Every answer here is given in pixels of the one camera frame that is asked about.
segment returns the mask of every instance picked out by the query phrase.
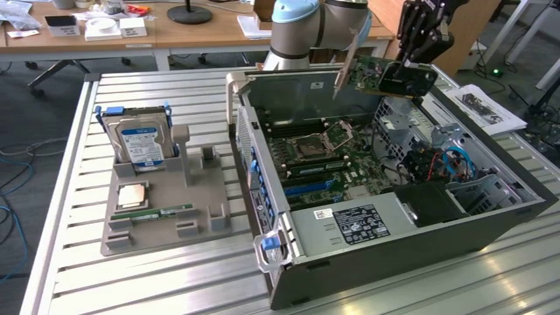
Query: red cable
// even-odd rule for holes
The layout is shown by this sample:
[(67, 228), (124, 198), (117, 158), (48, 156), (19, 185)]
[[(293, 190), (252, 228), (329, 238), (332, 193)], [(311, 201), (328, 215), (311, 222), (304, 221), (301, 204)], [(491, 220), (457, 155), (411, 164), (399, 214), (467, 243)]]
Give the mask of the red cable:
[(429, 180), (429, 178), (432, 177), (432, 172), (435, 170), (435, 161), (436, 161), (437, 156), (439, 156), (439, 153), (436, 153), (433, 155), (432, 164), (429, 165), (429, 172), (428, 172), (428, 179), (427, 180)]

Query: power supply label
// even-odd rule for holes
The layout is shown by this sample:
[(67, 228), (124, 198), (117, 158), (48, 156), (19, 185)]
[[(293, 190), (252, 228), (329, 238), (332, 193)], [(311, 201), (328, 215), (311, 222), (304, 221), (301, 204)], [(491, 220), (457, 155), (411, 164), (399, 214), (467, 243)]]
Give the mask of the power supply label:
[(373, 205), (335, 211), (332, 214), (349, 245), (391, 235)]

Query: aluminum extrusion workbench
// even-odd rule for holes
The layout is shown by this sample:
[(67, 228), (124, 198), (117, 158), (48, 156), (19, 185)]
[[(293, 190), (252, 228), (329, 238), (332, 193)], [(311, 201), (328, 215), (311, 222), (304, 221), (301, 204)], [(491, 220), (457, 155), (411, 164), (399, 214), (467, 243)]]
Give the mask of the aluminum extrusion workbench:
[[(21, 314), (559, 312), (559, 204), (481, 251), (276, 312), (268, 308), (248, 228), (196, 245), (100, 254), (113, 149), (92, 115), (95, 106), (157, 106), (168, 101), (173, 123), (189, 124), (187, 145), (217, 146), (231, 211), (245, 218), (225, 132), (225, 74), (249, 69), (105, 74), (84, 83)], [(441, 89), (455, 86), (444, 80)], [(560, 170), (517, 135), (496, 140), (560, 196)]]

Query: office chair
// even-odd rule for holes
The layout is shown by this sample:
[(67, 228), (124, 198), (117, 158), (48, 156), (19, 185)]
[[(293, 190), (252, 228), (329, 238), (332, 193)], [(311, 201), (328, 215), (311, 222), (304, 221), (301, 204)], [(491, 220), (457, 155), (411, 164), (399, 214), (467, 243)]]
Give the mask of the office chair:
[[(124, 65), (129, 66), (131, 65), (131, 60), (128, 58), (121, 58), (121, 62)], [(69, 59), (69, 60), (59, 60), (56, 62), (56, 64), (53, 64), (51, 66), (51, 68), (43, 72), (40, 74), (39, 77), (35, 78), (35, 80), (27, 85), (29, 87), (29, 92), (32, 93), (32, 95), (37, 98), (44, 96), (44, 90), (41, 89), (36, 89), (35, 87), (44, 81), (47, 80), (49, 77), (52, 77), (61, 69), (64, 69), (65, 66), (72, 65), (75, 66), (84, 74), (89, 73), (89, 70), (87, 69), (87, 67), (84, 67), (84, 65), (81, 64), (81, 62), (76, 59)], [(37, 69), (37, 64), (35, 62), (25, 62), (25, 67), (28, 67), (29, 69)]]

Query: barcode sticker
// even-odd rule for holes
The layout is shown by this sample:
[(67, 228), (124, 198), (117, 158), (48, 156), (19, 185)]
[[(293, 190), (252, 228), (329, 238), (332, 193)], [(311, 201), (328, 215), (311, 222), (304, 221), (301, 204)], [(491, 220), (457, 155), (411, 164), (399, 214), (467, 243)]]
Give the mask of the barcode sticker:
[(329, 208), (329, 209), (315, 210), (313, 214), (317, 220), (332, 218), (332, 209)]

